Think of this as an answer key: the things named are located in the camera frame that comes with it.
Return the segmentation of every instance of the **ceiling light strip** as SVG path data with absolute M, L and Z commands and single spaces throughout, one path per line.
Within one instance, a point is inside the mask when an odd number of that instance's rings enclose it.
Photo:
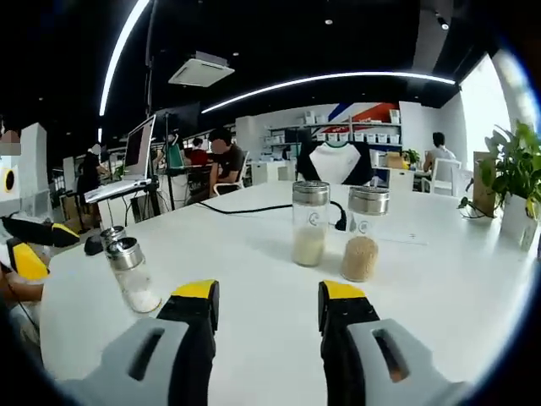
M 409 72 L 346 72 L 342 74 L 323 74 L 321 76 L 313 76 L 311 78 L 304 78 L 304 79 L 297 79 L 297 80 L 290 80 L 288 82 L 279 83 L 277 85 L 264 87 L 262 89 L 258 89 L 256 91 L 250 91 L 249 93 L 246 93 L 241 96 L 233 97 L 233 99 L 222 101 L 221 103 L 216 104 L 215 106 L 211 106 L 201 112 L 201 114 L 205 114 L 206 112 L 211 112 L 213 110 L 216 110 L 217 108 L 227 106 L 228 104 L 239 102 L 243 99 L 247 99 L 249 97 L 266 93 L 267 91 L 275 91 L 277 89 L 281 89 L 283 87 L 288 86 L 294 86 L 294 85 L 301 85 L 302 83 L 308 83 L 308 82 L 314 82 L 316 80 L 327 80 L 327 79 L 336 79 L 336 78 L 351 78 L 355 76 L 394 76 L 398 78 L 411 78 L 411 79 L 420 79 L 420 80 L 431 80 L 434 82 L 440 82 L 444 83 L 446 85 L 454 85 L 454 80 L 449 80 L 445 78 L 439 78 L 437 76 L 431 76 L 429 74 L 413 74 Z
M 135 4 L 134 9 L 126 20 L 122 31 L 120 32 L 120 36 L 117 40 L 117 45 L 115 45 L 115 49 L 112 52 L 111 60 L 109 61 L 109 67 L 107 68 L 107 75 L 105 77 L 105 83 L 103 85 L 103 92 L 101 93 L 100 116 L 103 116 L 105 114 L 107 99 L 109 97 L 109 90 L 111 89 L 112 84 L 112 77 L 115 74 L 115 70 L 117 70 L 120 55 L 122 54 L 124 46 L 126 45 L 129 34 L 134 29 L 135 24 L 137 23 L 137 20 L 139 19 L 143 11 L 145 11 L 145 8 L 149 1 L 150 0 L 138 0 L 137 4 Z

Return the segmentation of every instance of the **white round table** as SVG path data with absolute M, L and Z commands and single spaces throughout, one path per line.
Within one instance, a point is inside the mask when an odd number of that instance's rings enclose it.
M 332 186 L 331 198 L 346 208 L 347 191 Z M 389 214 L 378 218 L 374 278 L 358 286 L 382 319 L 395 319 L 432 350 L 447 379 L 476 382 L 515 330 L 535 280 L 535 248 L 525 253 L 500 235 L 499 219 L 462 218 L 457 202 L 391 193 Z M 222 210 L 287 204 L 291 183 L 206 203 Z M 338 210 L 331 213 L 334 222 Z M 128 227 L 164 301 L 179 285 L 220 282 L 210 404 L 326 404 L 318 283 L 346 282 L 339 271 L 349 236 L 332 230 L 323 263 L 296 266 L 291 218 L 291 209 L 227 216 L 191 206 Z M 123 302 L 103 254 L 86 257 L 78 246 L 50 267 L 41 305 L 44 364 L 58 379 L 83 378 L 141 316 Z

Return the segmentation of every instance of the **white flower pot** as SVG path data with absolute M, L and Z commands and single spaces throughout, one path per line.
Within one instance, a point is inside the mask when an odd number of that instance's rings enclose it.
M 537 229 L 538 222 L 527 216 L 526 199 L 506 196 L 501 232 L 514 239 L 523 250 L 529 250 Z

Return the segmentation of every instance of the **keyboard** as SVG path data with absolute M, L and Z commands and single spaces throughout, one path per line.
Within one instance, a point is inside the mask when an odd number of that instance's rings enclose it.
M 87 203 L 96 203 L 100 200 L 105 200 L 110 196 L 116 195 L 118 193 L 126 192 L 131 189 L 136 189 L 150 182 L 147 180 L 120 180 L 112 184 L 106 184 L 105 186 L 100 186 L 97 189 L 91 190 L 90 192 L 85 193 L 85 200 Z

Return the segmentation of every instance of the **air conditioner unit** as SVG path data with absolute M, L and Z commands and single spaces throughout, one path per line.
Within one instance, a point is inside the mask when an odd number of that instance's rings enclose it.
M 169 83 L 209 87 L 233 72 L 235 69 L 222 64 L 191 58 L 169 79 Z

